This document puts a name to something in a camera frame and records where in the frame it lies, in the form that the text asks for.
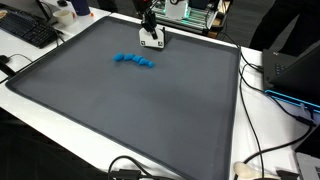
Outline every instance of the computer monitor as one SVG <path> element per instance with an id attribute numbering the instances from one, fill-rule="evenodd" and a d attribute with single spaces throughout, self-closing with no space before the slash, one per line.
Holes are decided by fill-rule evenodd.
<path id="1" fill-rule="evenodd" d="M 55 12 L 57 8 L 48 3 L 43 5 L 40 0 L 1 0 L 0 4 L 32 14 L 38 18 L 49 21 L 52 17 L 50 10 Z"/>

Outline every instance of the gray mat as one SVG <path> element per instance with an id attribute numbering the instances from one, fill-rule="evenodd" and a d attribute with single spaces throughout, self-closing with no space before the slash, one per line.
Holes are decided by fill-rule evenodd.
<path id="1" fill-rule="evenodd" d="M 140 28 L 103 18 L 6 85 L 186 179 L 228 179 L 238 50 L 171 34 L 159 52 L 139 46 Z"/>

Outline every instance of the blue objects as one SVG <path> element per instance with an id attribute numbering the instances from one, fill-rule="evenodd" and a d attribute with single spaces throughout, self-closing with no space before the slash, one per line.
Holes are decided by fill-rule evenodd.
<path id="1" fill-rule="evenodd" d="M 148 66 L 149 68 L 153 68 L 154 63 L 153 63 L 153 62 L 151 62 L 151 61 L 149 61 L 149 62 L 148 62 L 148 64 L 147 64 L 147 66 Z"/>
<path id="2" fill-rule="evenodd" d="M 119 53 L 119 54 L 117 54 L 117 55 L 115 55 L 115 56 L 113 57 L 113 60 L 116 61 L 116 62 L 119 62 L 119 61 L 121 61 L 123 58 L 124 58 L 124 54 L 123 54 L 123 53 Z"/>
<path id="3" fill-rule="evenodd" d="M 134 54 L 126 54 L 126 55 L 124 55 L 123 53 L 118 53 L 113 57 L 113 59 L 116 62 L 119 62 L 121 60 L 124 60 L 124 61 L 132 60 L 132 61 L 138 63 L 140 66 L 147 65 L 149 68 L 153 68 L 154 67 L 154 63 L 153 62 L 148 61 L 147 59 L 145 59 L 142 56 L 135 56 Z"/>
<path id="4" fill-rule="evenodd" d="M 146 60 L 145 58 L 142 58 L 142 59 L 140 59 L 140 61 L 139 61 L 139 65 L 140 65 L 140 66 L 147 65 L 148 62 L 149 62 L 148 60 Z"/>
<path id="5" fill-rule="evenodd" d="M 132 60 L 133 57 L 134 57 L 134 54 L 126 54 L 123 60 L 129 61 L 129 60 Z"/>
<path id="6" fill-rule="evenodd" d="M 135 56 L 132 58 L 132 61 L 136 62 L 136 63 L 139 63 L 139 61 L 142 59 L 143 57 L 142 56 Z"/>

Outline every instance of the white table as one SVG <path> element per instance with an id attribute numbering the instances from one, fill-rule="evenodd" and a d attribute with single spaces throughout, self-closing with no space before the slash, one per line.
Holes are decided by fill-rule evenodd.
<path id="1" fill-rule="evenodd" d="M 91 11 L 95 14 L 94 17 L 77 17 L 75 24 L 70 27 L 64 27 L 62 25 L 57 25 L 56 27 L 66 34 L 66 39 L 69 39 L 99 18 L 110 15 L 110 13 L 106 11 L 101 11 L 94 8 L 91 8 Z M 138 19 L 120 14 L 111 14 L 110 16 L 126 21 L 140 23 L 140 20 Z M 172 28 L 167 28 L 167 30 L 213 43 L 233 46 L 218 40 L 213 40 L 207 37 L 194 35 Z M 6 44 L 5 47 L 1 45 L 0 52 L 2 54 L 9 56 L 11 54 L 20 53 L 30 57 L 32 60 L 36 60 L 40 56 L 56 47 L 56 44 L 52 43 L 46 48 L 40 50 L 6 34 L 3 31 L 0 31 L 0 39 L 4 39 L 1 44 Z M 251 63 L 261 63 L 261 52 L 243 48 L 243 53 L 247 60 Z M 24 60 L 23 58 L 15 57 L 9 63 L 9 66 L 14 70 L 19 70 L 27 63 L 28 61 Z M 0 80 L 4 79 L 5 77 L 6 76 L 0 72 Z M 261 75 L 254 70 L 247 68 L 245 71 L 245 78 L 248 83 L 252 84 L 253 86 L 262 88 Z M 300 137 L 304 132 L 306 132 L 306 126 L 301 125 L 295 122 L 292 118 L 288 117 L 266 97 L 249 89 L 245 85 L 243 85 L 243 92 L 245 102 L 247 104 L 252 123 L 261 142 L 262 149 L 289 142 L 297 137 Z M 104 136 L 101 136 L 53 111 L 50 111 L 36 103 L 16 95 L 15 93 L 9 91 L 5 87 L 4 83 L 0 84 L 0 97 L 0 107 L 2 107 L 4 110 L 10 112 L 23 122 L 27 123 L 31 127 L 35 128 L 39 132 L 43 133 L 50 139 L 59 143 L 66 149 L 70 150 L 99 169 L 107 171 L 110 162 L 114 158 L 120 155 L 128 155 L 146 165 L 148 167 L 147 170 L 153 175 L 163 175 L 175 179 L 181 179 L 181 177 L 170 172 L 161 165 L 154 163 L 153 161 L 146 159 L 145 157 L 127 148 L 124 148 L 121 145 L 105 138 Z M 285 104 L 285 108 L 292 113 L 302 114 L 301 110 L 297 107 Z M 231 166 L 234 162 L 243 161 L 256 151 L 257 145 L 255 143 L 248 120 L 245 116 L 240 95 L 238 95 L 233 130 Z M 291 147 L 265 154 L 264 160 L 267 172 L 274 173 L 277 168 L 283 168 L 285 170 L 294 172 L 297 171 Z M 254 159 L 250 165 L 259 169 L 259 159 Z M 119 161 L 114 167 L 136 169 L 132 163 L 126 160 Z M 234 173 L 231 167 L 230 179 L 233 179 L 233 176 Z"/>

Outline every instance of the black cable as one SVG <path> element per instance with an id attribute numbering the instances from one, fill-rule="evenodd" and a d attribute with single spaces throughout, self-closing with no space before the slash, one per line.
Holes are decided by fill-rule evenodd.
<path id="1" fill-rule="evenodd" d="M 224 34 L 226 37 L 228 37 L 230 39 L 230 41 L 237 46 L 237 48 L 239 49 L 240 51 L 240 55 L 241 57 L 243 58 L 243 60 L 245 61 L 246 64 L 248 64 L 251 68 L 255 69 L 256 71 L 262 73 L 263 72 L 263 68 L 261 66 L 258 66 L 258 65 L 255 65 L 255 64 L 252 64 L 252 63 L 249 63 L 247 61 L 247 59 L 244 57 L 243 53 L 242 53 L 242 50 L 241 50 L 241 46 L 238 45 L 228 34 L 224 33 L 224 32 L 220 32 L 221 34 Z"/>
<path id="2" fill-rule="evenodd" d="M 262 94 L 265 94 L 264 91 L 262 91 L 261 89 L 258 89 L 258 88 L 255 88 L 255 87 L 251 86 L 251 85 L 246 81 L 246 79 L 243 77 L 243 73 L 241 73 L 240 70 L 239 70 L 239 74 L 240 74 L 240 76 L 241 76 L 242 81 L 243 81 L 248 87 L 250 87 L 251 89 L 256 90 L 256 91 L 258 91 L 258 92 L 260 92 L 260 93 L 262 93 Z"/>
<path id="3" fill-rule="evenodd" d="M 239 72 L 240 75 L 241 75 L 240 86 L 241 86 L 241 84 L 242 84 L 242 83 L 241 83 L 242 80 L 244 80 L 244 82 L 246 82 L 245 79 L 243 78 L 243 72 L 244 72 L 244 69 L 245 69 L 245 67 L 246 67 L 247 65 L 248 65 L 248 64 L 246 64 L 246 65 L 243 67 L 242 72 Z M 259 90 L 259 89 L 257 89 L 257 88 L 254 88 L 254 87 L 250 86 L 250 85 L 247 84 L 247 83 L 246 83 L 246 85 L 248 85 L 250 88 L 252 88 L 252 89 L 254 89 L 254 90 L 257 90 L 257 91 L 261 92 L 261 90 Z M 241 87 L 240 87 L 240 95 L 241 95 L 241 99 L 242 99 L 243 96 L 242 96 L 242 88 L 241 88 Z M 271 99 L 280 107 L 280 109 L 281 109 L 283 112 L 285 112 L 287 115 L 293 117 L 293 118 L 296 119 L 296 120 L 299 119 L 298 116 L 295 116 L 295 115 L 290 114 L 276 99 L 274 99 L 274 98 L 272 98 L 272 97 L 270 97 L 270 98 L 271 98 Z M 303 139 L 304 139 L 305 137 L 307 137 L 307 136 L 309 135 L 309 133 L 312 131 L 313 125 L 312 125 L 312 123 L 309 123 L 309 124 L 310 124 L 310 125 L 309 125 L 308 131 L 307 131 L 303 136 L 301 136 L 300 138 L 298 138 L 298 139 L 296 139 L 296 140 L 294 140 L 294 141 L 291 141 L 291 142 L 289 142 L 289 143 L 285 143 L 285 144 L 280 145 L 280 146 L 276 146 L 276 147 L 273 147 L 273 148 L 268 148 L 268 149 L 265 149 L 265 150 L 262 150 L 262 151 L 259 150 L 259 151 L 256 152 L 255 154 L 253 154 L 253 155 L 251 155 L 250 157 L 248 157 L 243 163 L 247 164 L 250 160 L 252 160 L 253 158 L 255 158 L 255 157 L 259 156 L 259 155 L 260 155 L 260 157 L 262 157 L 262 154 L 264 154 L 264 153 L 267 153 L 267 152 L 270 152 L 270 151 L 275 151 L 275 150 L 284 148 L 284 147 L 286 147 L 286 146 L 293 145 L 293 144 L 295 144 L 295 143 L 303 140 Z M 234 180 L 237 180 L 237 179 L 238 179 L 238 176 L 235 175 L 235 176 L 234 176 Z"/>
<path id="4" fill-rule="evenodd" d="M 148 173 L 148 171 L 146 171 L 135 159 L 133 159 L 132 157 L 130 157 L 130 156 L 119 156 L 119 157 L 117 157 L 117 158 L 115 158 L 112 162 L 111 162 L 111 164 L 110 164 L 110 166 L 109 166 L 109 169 L 108 169 L 108 179 L 109 179 L 109 174 L 110 174 L 110 172 L 111 172 L 111 169 L 112 169 L 112 166 L 113 166 L 113 164 L 116 162 L 116 161 L 118 161 L 119 159 L 128 159 L 128 160 L 130 160 L 133 164 L 135 164 L 143 173 L 145 173 L 146 175 L 148 175 L 148 176 L 152 176 L 150 173 Z"/>
<path id="5" fill-rule="evenodd" d="M 53 16 L 53 13 L 52 13 L 52 10 L 51 10 L 50 6 L 47 3 L 42 2 L 42 1 L 40 3 L 45 5 L 48 8 L 49 14 L 50 14 L 48 21 L 50 21 L 52 19 L 52 16 Z"/>
<path id="6" fill-rule="evenodd" d="M 133 164 L 135 164 L 144 174 L 146 175 L 141 175 L 140 178 L 148 178 L 148 179 L 154 179 L 154 180 L 174 180 L 174 179 L 171 179 L 171 178 L 167 178 L 167 177 L 162 177 L 162 176 L 153 176 L 151 175 L 148 171 L 146 171 L 140 164 L 137 160 L 135 160 L 134 158 L 130 157 L 130 156 L 119 156 L 117 158 L 115 158 L 110 166 L 109 166 L 109 169 L 108 169 L 108 180 L 110 180 L 110 173 L 111 173 L 111 170 L 112 170 L 112 166 L 113 164 L 118 161 L 119 159 L 128 159 L 130 160 Z"/>
<path id="7" fill-rule="evenodd" d="M 276 146 L 276 147 L 273 147 L 273 148 L 268 148 L 268 149 L 262 150 L 261 152 L 256 152 L 253 155 L 251 155 L 250 157 L 248 157 L 246 160 L 244 160 L 243 163 L 247 164 L 253 158 L 255 158 L 255 157 L 259 156 L 259 155 L 262 155 L 264 153 L 267 153 L 267 152 L 270 152 L 270 151 L 275 151 L 275 150 L 282 149 L 284 147 L 296 144 L 296 143 L 302 141 L 304 138 L 306 138 L 310 134 L 311 131 L 312 131 L 312 126 L 309 126 L 309 129 L 307 130 L 307 132 L 304 135 L 302 135 L 300 138 L 298 138 L 298 139 L 296 139 L 294 141 L 291 141 L 289 143 L 282 144 L 280 146 Z M 238 180 L 238 175 L 235 175 L 233 179 L 234 180 Z"/>
<path id="8" fill-rule="evenodd" d="M 251 122 L 251 119 L 250 119 L 250 116 L 249 116 L 249 113 L 248 113 L 246 104 L 245 104 L 245 102 L 244 102 L 243 93 L 242 93 L 242 80 L 244 79 L 244 78 L 243 78 L 243 72 L 244 72 L 244 70 L 245 70 L 245 68 L 246 68 L 247 65 L 249 65 L 249 64 L 244 65 L 243 68 L 242 68 L 242 71 L 241 71 L 241 79 L 240 79 L 240 86 L 239 86 L 239 88 L 240 88 L 240 89 L 239 89 L 239 90 L 240 90 L 240 97 L 241 97 L 241 102 L 242 102 L 243 108 L 244 108 L 244 110 L 245 110 L 245 113 L 246 113 L 246 115 L 247 115 L 249 124 L 250 124 L 250 126 L 251 126 L 252 132 L 253 132 L 254 137 L 255 137 L 255 139 L 256 139 L 259 152 L 261 152 L 260 142 L 259 142 L 257 133 L 256 133 L 256 131 L 255 131 L 253 125 L 252 125 L 252 122 Z M 262 154 L 260 155 L 260 161 L 261 161 L 261 169 L 262 169 L 262 178 L 264 178 L 264 163 L 263 163 Z"/>
<path id="9" fill-rule="evenodd" d="M 28 58 L 27 56 L 22 55 L 22 54 L 13 54 L 13 55 L 9 56 L 9 59 L 14 57 L 14 56 L 22 56 L 22 57 L 26 58 L 28 61 L 30 61 L 32 63 L 32 60 L 30 58 Z"/>

